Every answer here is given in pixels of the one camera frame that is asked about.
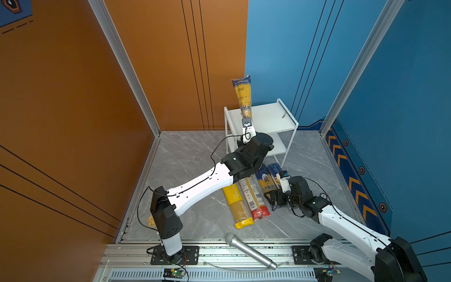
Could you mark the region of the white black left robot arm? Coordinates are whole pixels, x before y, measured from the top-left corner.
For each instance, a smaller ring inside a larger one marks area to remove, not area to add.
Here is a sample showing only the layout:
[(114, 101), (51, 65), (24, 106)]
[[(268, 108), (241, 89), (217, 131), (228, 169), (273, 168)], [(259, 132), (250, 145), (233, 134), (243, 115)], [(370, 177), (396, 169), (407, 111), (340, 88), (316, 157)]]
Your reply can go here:
[(152, 191), (150, 212), (168, 257), (177, 256), (183, 250), (180, 216), (215, 191), (255, 174), (273, 149), (273, 138), (258, 132), (204, 174), (169, 190), (159, 187)]

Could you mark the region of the yellow spaghetti package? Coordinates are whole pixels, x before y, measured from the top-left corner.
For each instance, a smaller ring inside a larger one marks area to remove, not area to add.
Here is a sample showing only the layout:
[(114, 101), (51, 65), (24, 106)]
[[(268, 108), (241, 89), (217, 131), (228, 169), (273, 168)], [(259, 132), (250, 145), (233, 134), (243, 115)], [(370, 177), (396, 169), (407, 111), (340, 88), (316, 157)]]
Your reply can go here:
[(243, 197), (236, 184), (223, 188), (225, 198), (234, 218), (236, 229), (242, 229), (254, 224), (251, 214), (244, 204)]

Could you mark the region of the dark blue Barilla spaghetti box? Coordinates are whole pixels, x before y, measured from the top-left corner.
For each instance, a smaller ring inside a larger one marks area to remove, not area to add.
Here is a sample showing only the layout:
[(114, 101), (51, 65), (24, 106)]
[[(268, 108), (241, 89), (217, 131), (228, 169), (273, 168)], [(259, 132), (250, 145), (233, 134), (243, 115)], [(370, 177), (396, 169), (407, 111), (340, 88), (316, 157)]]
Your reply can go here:
[(283, 170), (278, 163), (269, 164), (267, 167), (269, 172), (271, 173), (272, 178), (279, 186), (281, 185), (282, 179), (289, 179), (291, 177), (288, 171)]

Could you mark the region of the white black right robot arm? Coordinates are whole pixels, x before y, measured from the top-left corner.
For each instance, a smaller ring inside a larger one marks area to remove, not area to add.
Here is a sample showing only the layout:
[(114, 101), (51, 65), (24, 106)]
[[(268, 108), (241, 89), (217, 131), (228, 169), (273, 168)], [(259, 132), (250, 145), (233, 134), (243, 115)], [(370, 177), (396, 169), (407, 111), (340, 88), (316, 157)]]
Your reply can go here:
[(427, 276), (412, 246), (405, 239), (392, 239), (378, 233), (340, 211), (328, 195), (315, 196), (308, 179), (269, 177), (276, 189), (270, 194), (277, 202), (297, 208), (302, 216), (341, 235), (352, 246), (346, 246), (328, 234), (310, 243), (310, 253), (317, 263), (337, 262), (372, 282), (425, 282)]

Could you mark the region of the yellow blue-top spaghetti bag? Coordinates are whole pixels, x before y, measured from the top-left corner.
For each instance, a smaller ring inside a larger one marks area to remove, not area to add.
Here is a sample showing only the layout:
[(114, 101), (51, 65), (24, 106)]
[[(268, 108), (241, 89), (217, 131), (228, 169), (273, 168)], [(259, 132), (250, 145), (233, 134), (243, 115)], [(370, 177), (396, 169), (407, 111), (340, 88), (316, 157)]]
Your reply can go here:
[(232, 84), (237, 95), (242, 118), (251, 118), (251, 76), (233, 79)]

